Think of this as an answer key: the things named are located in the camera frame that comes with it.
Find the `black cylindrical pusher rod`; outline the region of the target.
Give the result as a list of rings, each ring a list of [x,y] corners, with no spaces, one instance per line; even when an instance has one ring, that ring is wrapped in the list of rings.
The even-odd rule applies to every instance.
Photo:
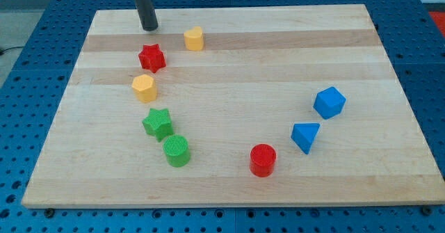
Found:
[[[158,21],[152,0],[134,0],[141,26],[144,31],[154,31],[158,28]]]

